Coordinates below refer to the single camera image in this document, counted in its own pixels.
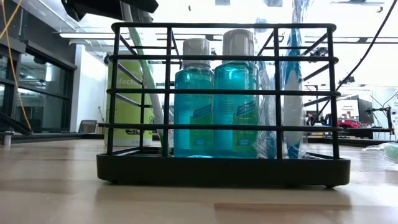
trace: white bottle cap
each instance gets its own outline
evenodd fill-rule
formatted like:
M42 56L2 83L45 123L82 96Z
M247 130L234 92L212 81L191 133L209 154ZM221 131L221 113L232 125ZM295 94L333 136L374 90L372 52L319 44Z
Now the white bottle cap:
M210 55L210 42L203 38L187 39L182 44L183 55ZM183 60L184 65L189 63L204 63L210 65L209 60Z
M249 30L235 29L223 35L223 55L254 55L254 35Z

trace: plastic bottle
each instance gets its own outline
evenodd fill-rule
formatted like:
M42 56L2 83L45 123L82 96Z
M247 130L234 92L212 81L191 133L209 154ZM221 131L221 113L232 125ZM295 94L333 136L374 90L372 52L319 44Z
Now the plastic bottle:
M192 38L183 43L184 55L209 55L206 39ZM214 73L209 60L184 60L183 69L175 74L175 89L213 89ZM212 124L213 96L174 94L174 124ZM211 157L212 130L174 130L175 157Z
M119 63L133 73L138 79L142 80L142 72L140 63L137 60L120 60ZM112 79L112 67L113 64L109 64L108 71L108 88L111 88ZM116 83L118 88L142 88L142 86L136 83L124 72L118 70L118 80ZM106 122L109 121L109 107L110 107L110 95L107 95L106 100ZM141 109L134 103L141 103L141 94L137 93L122 93L121 96L116 97L116 111L115 111L115 123L132 123L139 124L141 117ZM149 95L146 94L145 104L150 105ZM150 108L144 110L144 124L151 124L154 119L154 115ZM108 144L108 128L105 129L105 145ZM144 132L144 146L150 146L152 144L152 131L147 130ZM139 130L138 129L114 129L113 134L113 146L139 146Z
M223 36L223 55L254 55L254 37L236 29ZM258 68L254 62L223 62L215 69L215 89L257 90ZM256 95L215 95L214 124L257 125L259 97ZM214 130L216 157L255 158L257 131Z

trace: toothbrush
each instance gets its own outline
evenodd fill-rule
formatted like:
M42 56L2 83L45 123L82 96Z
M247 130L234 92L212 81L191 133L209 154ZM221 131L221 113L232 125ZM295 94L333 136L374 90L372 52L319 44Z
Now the toothbrush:
M289 37L291 46L298 46L300 40L300 31L292 29ZM300 50L291 50L288 56L300 55ZM301 90L302 74L300 62L285 62L284 66L284 89L285 90ZM285 96L284 97L284 125L285 126L301 126L302 125L302 96ZM302 143L303 132L286 131L284 133L287 146L287 155L289 159L297 159Z

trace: yellow cable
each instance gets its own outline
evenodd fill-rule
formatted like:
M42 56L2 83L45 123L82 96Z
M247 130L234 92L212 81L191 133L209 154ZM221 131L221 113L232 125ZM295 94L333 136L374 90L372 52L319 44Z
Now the yellow cable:
M22 0L19 0L19 2L18 2L18 4L17 4L17 7L15 8L15 10L14 10L14 12L12 13L12 15L11 15L11 17L10 17L10 20L9 20L8 22L6 22L6 19L4 18L4 25L6 25L6 26L5 26L5 28L1 31L0 39L2 38L2 36L4 35L4 33L7 32L8 27L10 26L10 24L11 24L13 18L14 18L15 15L17 14L19 7L21 6L21 3L22 3Z
M4 3L5 3L5 2L4 2L4 0L3 0L3 2L2 2L2 14L3 14L3 18L4 18L4 25L6 25L5 28L4 28L4 30L5 30L6 37L7 37L8 53L9 53L9 56L10 56L10 63L11 63L12 75L14 76L14 81L15 81L15 86L16 86L16 90L17 90L19 102L21 103L21 108L22 108L22 112L23 112L23 114L24 114L26 123L27 123L29 129L32 130L32 127L30 126L30 123L29 123L29 119L27 119L27 116L26 116L26 112L25 112L24 105L23 105L23 103L22 103L21 94L19 94L19 92L18 92L18 79L17 79L17 75L16 75L16 73L15 73L14 62L13 62L13 60L12 60L12 52L11 52L10 39L9 39L9 36L8 36L8 26L9 26L9 24L11 23L13 17L15 16L15 12L18 10L19 6L21 5L21 1L22 1L22 0L20 0L20 1L18 2L18 5L17 5L17 7L16 7L16 10L15 10L14 13L12 14L12 16L10 17L9 22L7 23L7 22L6 22L6 21L7 21L7 17L6 17L6 8L5 8L5 6L4 6Z

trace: desk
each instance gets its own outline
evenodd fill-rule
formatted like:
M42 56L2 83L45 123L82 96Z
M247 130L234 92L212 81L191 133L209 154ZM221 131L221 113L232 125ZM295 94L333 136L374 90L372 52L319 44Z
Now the desk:
M105 133L105 123L97 123L96 134Z
M308 148L331 154L330 145ZM96 176L102 140L0 147L0 217L2 224L398 223L398 165L340 148L352 161L351 183L325 190L111 185Z

